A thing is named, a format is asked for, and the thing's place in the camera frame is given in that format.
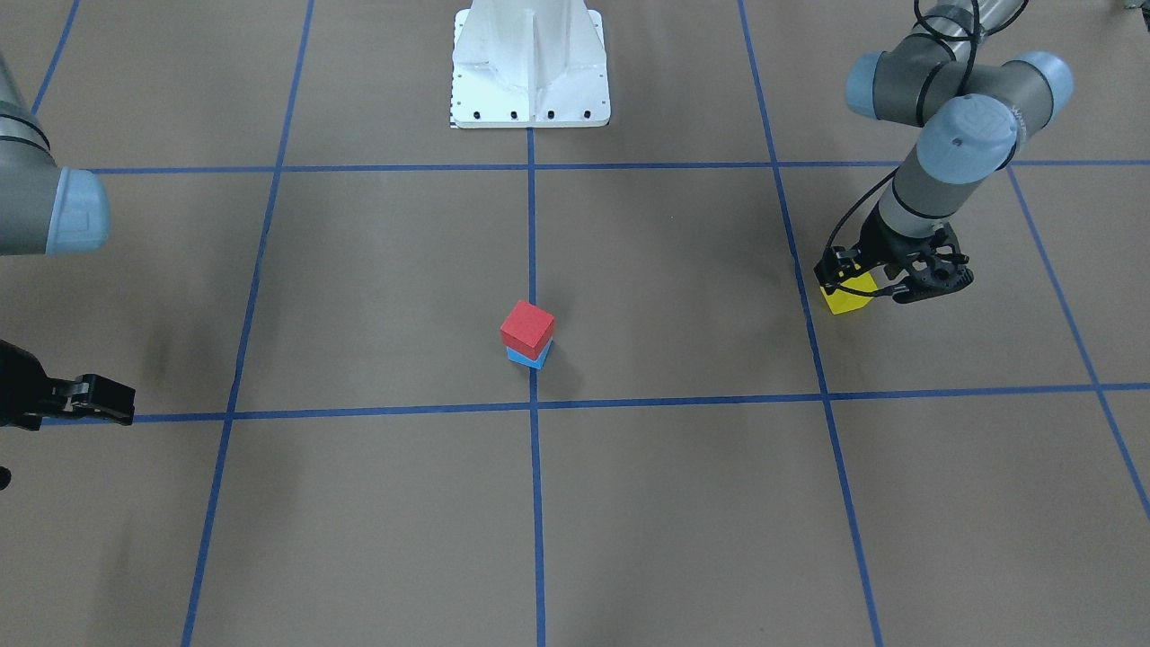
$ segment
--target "white stand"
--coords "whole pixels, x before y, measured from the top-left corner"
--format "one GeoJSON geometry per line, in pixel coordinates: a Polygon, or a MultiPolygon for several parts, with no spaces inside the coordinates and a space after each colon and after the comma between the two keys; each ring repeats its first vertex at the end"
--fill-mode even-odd
{"type": "Polygon", "coordinates": [[[451,122],[578,128],[611,120],[603,16],[583,0],[474,0],[455,16],[451,122]]]}

